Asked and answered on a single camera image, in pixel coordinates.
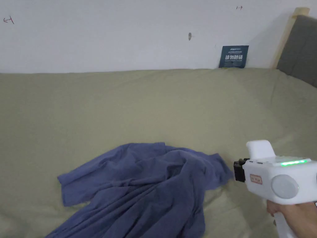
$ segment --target dark blue sign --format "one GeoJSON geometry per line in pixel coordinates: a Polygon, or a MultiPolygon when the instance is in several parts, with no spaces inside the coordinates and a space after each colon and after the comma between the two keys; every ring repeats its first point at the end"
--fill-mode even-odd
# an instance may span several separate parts
{"type": "Polygon", "coordinates": [[[223,46],[219,68],[244,68],[247,61],[248,45],[223,46]]]}

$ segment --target white gun-shaped device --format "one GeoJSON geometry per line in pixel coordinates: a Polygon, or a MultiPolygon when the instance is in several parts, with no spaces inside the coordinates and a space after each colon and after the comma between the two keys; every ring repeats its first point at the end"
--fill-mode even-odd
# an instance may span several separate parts
{"type": "MultiPolygon", "coordinates": [[[[237,181],[250,192],[289,205],[317,201],[317,162],[308,158],[276,156],[266,140],[247,143],[250,159],[234,162],[237,181]]],[[[280,238],[296,238],[283,214],[274,214],[280,238]]]]}

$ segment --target upholstered headboard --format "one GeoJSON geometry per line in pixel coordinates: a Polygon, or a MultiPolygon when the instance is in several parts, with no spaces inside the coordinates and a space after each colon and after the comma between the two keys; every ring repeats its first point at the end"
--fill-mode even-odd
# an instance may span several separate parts
{"type": "Polygon", "coordinates": [[[317,87],[317,19],[296,16],[276,68],[317,87]]]}

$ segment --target mattress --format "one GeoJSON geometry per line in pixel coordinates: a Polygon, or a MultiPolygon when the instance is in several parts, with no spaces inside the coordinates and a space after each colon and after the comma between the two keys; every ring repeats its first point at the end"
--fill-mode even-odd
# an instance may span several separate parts
{"type": "MultiPolygon", "coordinates": [[[[43,237],[65,208],[57,176],[130,142],[219,153],[245,143],[316,158],[317,88],[270,69],[0,74],[0,237],[43,237]]],[[[277,237],[243,183],[207,191],[205,237],[277,237]]]]}

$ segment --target human arm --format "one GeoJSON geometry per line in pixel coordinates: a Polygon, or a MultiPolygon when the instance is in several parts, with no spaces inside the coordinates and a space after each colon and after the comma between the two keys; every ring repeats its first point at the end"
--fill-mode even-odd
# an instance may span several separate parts
{"type": "Polygon", "coordinates": [[[267,211],[272,216],[281,212],[298,238],[317,238],[317,207],[313,202],[280,205],[267,201],[267,211]]]}

